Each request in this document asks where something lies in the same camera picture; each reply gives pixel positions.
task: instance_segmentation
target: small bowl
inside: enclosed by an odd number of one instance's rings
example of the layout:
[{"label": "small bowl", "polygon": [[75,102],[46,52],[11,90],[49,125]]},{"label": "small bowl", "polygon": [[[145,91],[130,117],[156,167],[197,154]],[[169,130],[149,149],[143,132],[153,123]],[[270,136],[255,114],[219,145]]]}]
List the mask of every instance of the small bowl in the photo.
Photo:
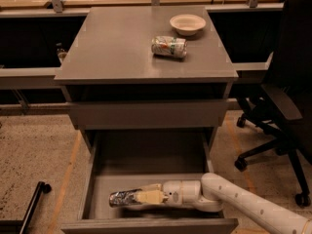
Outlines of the small bowl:
[{"label": "small bowl", "polygon": [[206,21],[195,15],[178,15],[170,19],[170,25],[178,34],[184,36],[195,35],[198,30],[206,26]]}]

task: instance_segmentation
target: chair wheel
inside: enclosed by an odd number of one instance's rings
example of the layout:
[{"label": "chair wheel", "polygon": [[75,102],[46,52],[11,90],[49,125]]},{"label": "chair wheel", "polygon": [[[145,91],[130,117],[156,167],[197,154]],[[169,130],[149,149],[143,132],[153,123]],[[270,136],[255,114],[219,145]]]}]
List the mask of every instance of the chair wheel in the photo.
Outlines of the chair wheel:
[{"label": "chair wheel", "polygon": [[247,162],[245,159],[238,158],[234,165],[239,171],[243,172],[247,167]]},{"label": "chair wheel", "polygon": [[239,117],[237,120],[236,126],[239,128],[244,128],[245,122],[246,122],[245,118]]},{"label": "chair wheel", "polygon": [[42,191],[43,191],[44,194],[47,194],[47,193],[51,192],[51,190],[52,190],[51,185],[50,185],[49,183],[46,183],[46,184],[44,185]]},{"label": "chair wheel", "polygon": [[308,195],[305,195],[303,193],[296,194],[294,198],[295,198],[295,202],[300,207],[309,207],[311,205],[311,199]]},{"label": "chair wheel", "polygon": [[263,133],[266,135],[266,136],[269,136],[269,135],[272,135],[272,133],[268,130],[263,130]]},{"label": "chair wheel", "polygon": [[277,147],[277,148],[275,148],[275,153],[276,153],[278,156],[283,156],[283,155],[287,154],[288,151],[285,150],[285,149],[283,149],[283,148]]}]

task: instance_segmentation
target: chair armrest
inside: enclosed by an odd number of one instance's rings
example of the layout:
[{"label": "chair armrest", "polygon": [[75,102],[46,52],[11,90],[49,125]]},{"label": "chair armrest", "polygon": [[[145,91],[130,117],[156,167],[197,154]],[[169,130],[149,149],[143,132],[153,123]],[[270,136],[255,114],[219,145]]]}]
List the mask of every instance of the chair armrest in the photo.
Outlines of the chair armrest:
[{"label": "chair armrest", "polygon": [[302,115],[292,99],[288,97],[280,88],[271,84],[262,84],[266,99],[269,99],[288,121],[300,120]]}]

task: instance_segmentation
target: soda can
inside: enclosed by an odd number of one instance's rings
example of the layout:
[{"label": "soda can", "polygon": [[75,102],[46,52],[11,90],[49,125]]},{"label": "soda can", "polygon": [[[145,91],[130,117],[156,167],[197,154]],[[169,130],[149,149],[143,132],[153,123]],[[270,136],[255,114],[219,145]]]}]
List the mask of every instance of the soda can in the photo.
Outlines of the soda can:
[{"label": "soda can", "polygon": [[186,56],[185,39],[172,36],[156,36],[152,39],[152,53],[165,57],[183,59]]}]

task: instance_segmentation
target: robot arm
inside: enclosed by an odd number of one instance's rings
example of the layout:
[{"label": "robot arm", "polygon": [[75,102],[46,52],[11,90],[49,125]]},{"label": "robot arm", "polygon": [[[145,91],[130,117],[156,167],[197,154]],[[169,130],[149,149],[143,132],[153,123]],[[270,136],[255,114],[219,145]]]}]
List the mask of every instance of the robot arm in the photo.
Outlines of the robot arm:
[{"label": "robot arm", "polygon": [[111,207],[165,204],[219,212],[222,202],[234,206],[269,233],[311,234],[312,221],[236,186],[223,177],[207,173],[201,180],[170,180],[110,195]]}]

